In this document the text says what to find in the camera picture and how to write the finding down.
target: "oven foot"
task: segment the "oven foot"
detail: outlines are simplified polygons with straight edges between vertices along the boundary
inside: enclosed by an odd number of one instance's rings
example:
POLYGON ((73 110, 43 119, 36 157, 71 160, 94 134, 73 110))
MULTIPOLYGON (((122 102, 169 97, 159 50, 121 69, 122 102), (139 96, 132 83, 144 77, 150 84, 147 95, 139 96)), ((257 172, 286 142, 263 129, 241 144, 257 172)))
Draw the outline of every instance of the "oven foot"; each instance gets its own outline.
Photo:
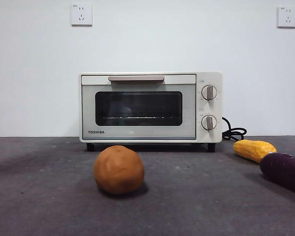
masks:
POLYGON ((214 144, 207 144, 207 151, 208 152, 215 152, 215 143, 214 144))
POLYGON ((87 150, 88 151, 94 151, 95 150, 94 144, 87 143, 87 150))

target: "white wall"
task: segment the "white wall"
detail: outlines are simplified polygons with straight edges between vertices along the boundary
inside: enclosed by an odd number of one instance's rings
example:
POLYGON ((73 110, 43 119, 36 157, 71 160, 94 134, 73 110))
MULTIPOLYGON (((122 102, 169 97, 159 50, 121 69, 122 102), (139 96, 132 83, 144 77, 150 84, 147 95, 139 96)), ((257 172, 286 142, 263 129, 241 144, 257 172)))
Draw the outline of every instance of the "white wall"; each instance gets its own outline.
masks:
POLYGON ((78 136, 80 72, 224 75, 223 116, 249 135, 295 135, 295 0, 0 0, 0 136, 78 136), (93 4, 71 27, 70 4, 93 4))

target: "toshiba logo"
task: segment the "toshiba logo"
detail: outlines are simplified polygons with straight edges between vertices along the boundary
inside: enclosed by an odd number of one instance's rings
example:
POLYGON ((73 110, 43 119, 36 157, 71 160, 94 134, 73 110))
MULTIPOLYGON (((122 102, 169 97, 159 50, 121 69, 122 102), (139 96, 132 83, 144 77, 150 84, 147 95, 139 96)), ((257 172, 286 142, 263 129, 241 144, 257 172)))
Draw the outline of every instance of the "toshiba logo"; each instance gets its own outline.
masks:
POLYGON ((89 134, 105 134, 104 130, 89 130, 89 134))

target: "control knob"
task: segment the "control knob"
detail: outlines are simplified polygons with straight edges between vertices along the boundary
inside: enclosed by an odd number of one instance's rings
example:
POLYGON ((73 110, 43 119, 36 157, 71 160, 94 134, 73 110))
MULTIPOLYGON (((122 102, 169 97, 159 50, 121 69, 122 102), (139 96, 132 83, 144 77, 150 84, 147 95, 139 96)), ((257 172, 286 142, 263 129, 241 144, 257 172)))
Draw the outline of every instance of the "control knob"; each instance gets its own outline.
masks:
POLYGON ((203 87, 201 94, 205 100, 210 101, 216 97, 217 89, 213 85, 207 85, 203 87))
POLYGON ((216 118, 214 116, 205 116, 202 118, 201 125, 206 130, 213 130, 216 127, 216 118))

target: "oven window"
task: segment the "oven window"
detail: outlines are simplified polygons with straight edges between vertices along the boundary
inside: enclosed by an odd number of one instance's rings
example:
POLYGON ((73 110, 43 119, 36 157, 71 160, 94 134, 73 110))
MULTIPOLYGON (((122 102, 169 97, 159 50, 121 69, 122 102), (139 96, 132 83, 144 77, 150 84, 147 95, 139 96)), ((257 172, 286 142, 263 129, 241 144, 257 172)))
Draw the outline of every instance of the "oven window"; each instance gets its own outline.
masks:
POLYGON ((101 126, 179 126, 182 123, 182 93, 98 92, 95 95, 95 122, 101 126))

